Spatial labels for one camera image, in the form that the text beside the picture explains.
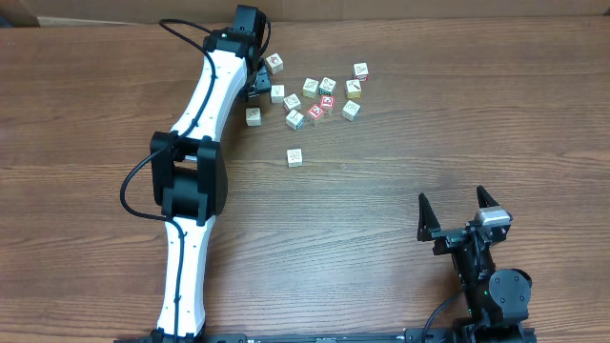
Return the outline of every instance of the wooden table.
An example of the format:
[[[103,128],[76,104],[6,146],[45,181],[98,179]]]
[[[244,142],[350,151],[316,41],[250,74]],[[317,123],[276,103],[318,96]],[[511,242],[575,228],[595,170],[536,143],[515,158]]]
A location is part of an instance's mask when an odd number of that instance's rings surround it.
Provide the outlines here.
[[[352,64],[371,79],[353,123],[293,131],[265,95],[263,126],[249,128],[234,108],[208,332],[423,326],[458,277],[417,242],[417,195],[455,228],[481,184],[515,217],[492,253],[534,279],[527,325],[544,342],[607,342],[608,37],[603,17],[274,25],[285,70],[273,81],[289,93],[330,76],[342,107]],[[124,212],[118,190],[181,115],[201,62],[157,26],[0,30],[0,341],[110,342],[155,326],[165,230]],[[302,168],[287,168],[293,148]],[[151,185],[147,168],[129,199],[158,212]]]

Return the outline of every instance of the white arm segment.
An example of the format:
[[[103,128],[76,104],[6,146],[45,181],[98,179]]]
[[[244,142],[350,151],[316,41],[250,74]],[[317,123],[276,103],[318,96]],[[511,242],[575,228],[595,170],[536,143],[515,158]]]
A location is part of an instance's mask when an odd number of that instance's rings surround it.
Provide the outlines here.
[[[190,138],[201,139],[203,136],[210,136],[214,142],[220,142],[222,129],[227,121],[227,115],[233,104],[235,97],[246,84],[248,68],[244,58],[235,57],[232,52],[215,50],[210,52],[210,57],[216,65],[216,81],[213,84],[212,95],[208,101],[201,118],[199,126],[189,133]],[[197,111],[206,97],[210,86],[210,76],[212,70],[207,58],[204,58],[203,71],[201,78],[194,90],[193,97],[184,114],[173,125],[172,131],[178,134],[184,132],[197,115]]]
[[[215,50],[210,53],[210,56],[216,66],[216,80],[212,95],[199,118],[199,126],[195,127],[188,137],[201,139],[204,136],[210,136],[213,141],[218,142],[231,110],[231,105],[239,90],[246,83],[247,67],[245,59],[235,57],[232,52]],[[206,96],[211,75],[210,63],[207,58],[204,58],[201,78],[194,90],[191,102],[177,123],[173,125],[172,131],[178,131],[178,134],[181,134],[191,125]],[[196,161],[194,156],[187,156],[187,158]],[[216,217],[212,216],[203,227],[198,227],[196,221],[191,218],[177,216],[173,219],[186,234],[180,280],[181,298],[179,301],[178,336],[184,337],[187,333],[197,335],[206,321],[206,313],[203,308],[203,278],[205,276],[210,231],[215,219]],[[175,319],[173,299],[180,261],[180,239],[176,227],[172,224],[166,223],[165,229],[168,235],[168,266],[165,280],[165,298],[161,315],[159,315],[157,321],[157,328],[163,329],[165,334],[173,334]]]

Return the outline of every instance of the wooden block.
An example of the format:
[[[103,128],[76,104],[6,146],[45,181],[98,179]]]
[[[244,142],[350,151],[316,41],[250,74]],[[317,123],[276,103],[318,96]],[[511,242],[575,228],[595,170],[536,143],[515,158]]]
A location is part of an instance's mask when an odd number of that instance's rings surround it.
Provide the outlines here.
[[[315,98],[317,94],[317,85],[319,82],[314,79],[306,78],[305,84],[303,84],[303,95],[311,98]]]
[[[277,74],[284,70],[284,62],[277,53],[265,58],[267,62],[267,68],[271,71],[271,74]]]
[[[288,113],[288,115],[286,115],[286,125],[293,128],[295,131],[300,129],[304,122],[305,117],[296,110],[292,110],[290,113]]]
[[[360,105],[355,103],[352,100],[349,100],[347,104],[343,107],[343,116],[347,118],[347,120],[354,121],[360,114]]]
[[[345,82],[345,93],[348,99],[359,98],[362,95],[362,88],[360,87],[360,81],[348,80]]]
[[[328,115],[333,115],[333,109],[335,108],[335,97],[331,95],[320,96],[320,107]]]
[[[303,153],[301,149],[292,149],[286,151],[288,155],[288,167],[301,167],[303,166]]]
[[[369,68],[366,63],[354,64],[354,79],[365,82],[369,79]]]
[[[284,85],[271,86],[271,102],[281,104],[284,101]]]
[[[260,108],[246,109],[246,123],[248,126],[263,125],[263,120],[260,115]]]
[[[313,104],[307,111],[307,117],[317,126],[324,120],[324,110],[318,104]]]
[[[335,86],[335,80],[332,80],[328,77],[324,77],[322,79],[322,83],[320,84],[320,95],[333,95],[333,91],[335,91]]]
[[[296,97],[296,94],[292,94],[284,98],[284,109],[286,112],[290,113],[292,110],[299,111],[301,109],[301,102]]]

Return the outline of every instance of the black cable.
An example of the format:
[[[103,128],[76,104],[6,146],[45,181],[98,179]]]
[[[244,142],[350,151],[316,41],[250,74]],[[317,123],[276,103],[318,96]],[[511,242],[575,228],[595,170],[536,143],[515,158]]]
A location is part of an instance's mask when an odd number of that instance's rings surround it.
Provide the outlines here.
[[[426,322],[426,325],[423,327],[423,330],[421,331],[421,343],[426,343],[426,333],[432,326],[432,323],[437,318],[437,315],[441,311],[443,311],[447,306],[449,306],[451,303],[456,301],[456,299],[458,299],[458,297],[461,295],[462,292],[463,292],[463,290],[459,290],[459,292],[453,294],[450,298],[443,301],[443,303],[440,304],[434,312],[432,312],[432,314],[430,315],[430,318],[428,318],[428,321]]]
[[[191,122],[191,125],[189,125],[189,127],[184,132],[182,132],[182,134],[180,134],[177,137],[175,137],[175,139],[173,139],[167,146],[165,146],[164,148],[162,148],[162,149],[160,149],[158,151],[155,151],[155,152],[151,153],[146,158],[144,158],[140,163],[138,163],[132,169],[132,171],[130,171],[129,174],[127,174],[127,176],[123,180],[123,184],[121,185],[120,199],[121,199],[121,205],[123,205],[123,208],[127,212],[129,212],[130,214],[135,215],[135,216],[140,217],[140,218],[146,218],[146,219],[151,219],[151,220],[159,220],[159,221],[170,223],[170,224],[174,225],[176,230],[178,231],[178,238],[180,239],[180,258],[179,258],[179,261],[178,261],[178,271],[177,271],[177,277],[176,277],[176,283],[175,283],[175,295],[174,295],[174,298],[173,298],[173,303],[174,303],[174,308],[175,308],[175,311],[174,311],[174,321],[173,321],[173,342],[176,343],[178,341],[178,316],[179,316],[179,301],[180,301],[180,279],[181,279],[181,276],[182,276],[182,264],[183,264],[183,259],[184,259],[184,236],[185,236],[185,233],[182,231],[182,228],[180,228],[180,225],[178,225],[178,223],[176,223],[169,216],[161,216],[161,215],[149,214],[149,213],[138,212],[138,211],[134,210],[127,203],[126,192],[127,192],[127,186],[132,181],[133,177],[144,166],[146,166],[147,163],[151,162],[151,160],[153,160],[161,152],[166,151],[167,149],[171,148],[180,139],[188,136],[189,133],[191,133],[191,131],[193,131],[193,129],[198,125],[197,123],[199,121],[199,118],[201,117],[201,114],[203,113],[204,109],[206,108],[206,105],[208,104],[208,101],[210,100],[210,96],[212,95],[212,90],[214,88],[214,82],[216,80],[216,66],[214,65],[214,61],[212,60],[211,56],[208,54],[207,51],[205,51],[203,49],[203,47],[201,47],[198,44],[196,44],[190,38],[187,38],[186,36],[176,32],[175,30],[172,30],[172,29],[168,28],[165,25],[165,23],[168,23],[168,24],[184,24],[184,25],[188,25],[188,26],[191,26],[191,27],[203,30],[203,31],[205,31],[207,33],[211,33],[211,31],[206,29],[206,28],[204,28],[204,27],[196,25],[194,23],[190,23],[190,22],[187,22],[187,21],[184,21],[184,20],[179,20],[179,19],[162,19],[162,20],[159,21],[159,25],[163,29],[169,31],[170,33],[172,33],[175,36],[181,38],[185,42],[191,44],[192,46],[196,47],[198,50],[203,52],[205,58],[207,58],[208,61],[210,62],[210,68],[212,70],[212,75],[211,75],[211,79],[210,79],[210,86],[208,87],[208,91],[206,92],[206,96],[203,99],[203,102],[201,103],[201,107],[199,107],[199,110],[197,111],[197,114],[195,115],[193,121]]]
[[[196,28],[196,29],[200,29],[200,30],[202,30],[204,32],[207,32],[208,34],[212,34],[212,31],[210,29],[206,29],[206,28],[204,28],[204,27],[202,27],[200,25],[197,25],[195,23],[191,23],[191,22],[186,21],[186,20],[182,20],[182,19],[161,19],[161,20],[159,20],[159,25],[161,27],[163,27],[163,29],[168,30],[169,32],[171,32],[171,33],[173,33],[173,34],[175,34],[175,35],[177,35],[179,37],[181,37],[182,35],[181,34],[176,34],[174,30],[168,28],[165,24],[184,24],[184,25],[188,25],[190,27]]]
[[[267,50],[267,46],[269,46],[269,38],[271,38],[271,22],[267,20],[267,40],[265,41],[263,47],[260,49],[260,56],[262,56],[263,53],[265,53],[265,51]]]

